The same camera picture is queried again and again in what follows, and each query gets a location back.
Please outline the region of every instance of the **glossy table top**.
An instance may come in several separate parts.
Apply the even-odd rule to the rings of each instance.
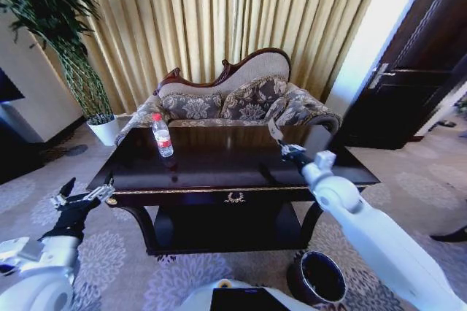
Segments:
[[[313,157],[329,149],[337,154],[333,172],[357,185],[378,183],[352,154],[331,141],[322,126],[283,126],[287,143],[306,148]],[[150,128],[133,128],[105,163],[88,189],[103,183],[112,171],[117,191],[186,188],[289,188],[306,185],[267,126],[170,128],[174,155],[159,155]]]

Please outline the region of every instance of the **ornate sofa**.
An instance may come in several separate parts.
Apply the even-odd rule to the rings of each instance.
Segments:
[[[290,59],[276,48],[257,50],[237,64],[223,60],[220,76],[204,84],[184,80],[180,69],[169,72],[118,134],[150,127],[161,113],[169,127],[254,126],[274,118],[278,126],[320,124],[335,134],[341,117],[307,91],[288,82]]]

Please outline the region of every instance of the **table leg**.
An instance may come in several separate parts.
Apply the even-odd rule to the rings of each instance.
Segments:
[[[304,222],[301,225],[301,232],[300,232],[300,240],[301,244],[304,247],[308,246],[308,243],[313,235],[314,227],[316,226],[316,222],[318,218],[320,218],[323,210],[320,208],[320,205],[314,201],[312,206],[309,207],[308,211],[306,212]]]
[[[146,244],[146,253],[148,255],[158,255],[159,244],[155,236],[155,230],[151,217],[144,207],[120,207],[131,213],[139,224],[141,233],[143,234],[144,243]]]
[[[432,239],[439,242],[466,242],[467,241],[467,226],[458,229],[456,232],[451,234],[445,234],[444,236],[430,236]]]

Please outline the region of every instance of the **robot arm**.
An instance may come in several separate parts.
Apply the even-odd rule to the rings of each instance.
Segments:
[[[335,155],[320,152],[314,162],[304,149],[282,146],[321,208],[339,222],[347,240],[382,282],[420,310],[466,311],[440,266],[392,218],[373,208],[349,180],[334,176]]]
[[[74,179],[51,198],[60,218],[39,241],[28,237],[0,244],[0,264],[22,278],[0,295],[0,310],[69,310],[77,247],[88,213],[114,193],[111,175],[89,194],[70,196]]]

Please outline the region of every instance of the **plastic water bottle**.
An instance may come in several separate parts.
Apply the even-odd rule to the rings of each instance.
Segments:
[[[155,141],[158,144],[159,153],[167,158],[174,153],[172,142],[170,140],[169,128],[166,123],[162,120],[161,114],[158,112],[153,114],[153,133]]]

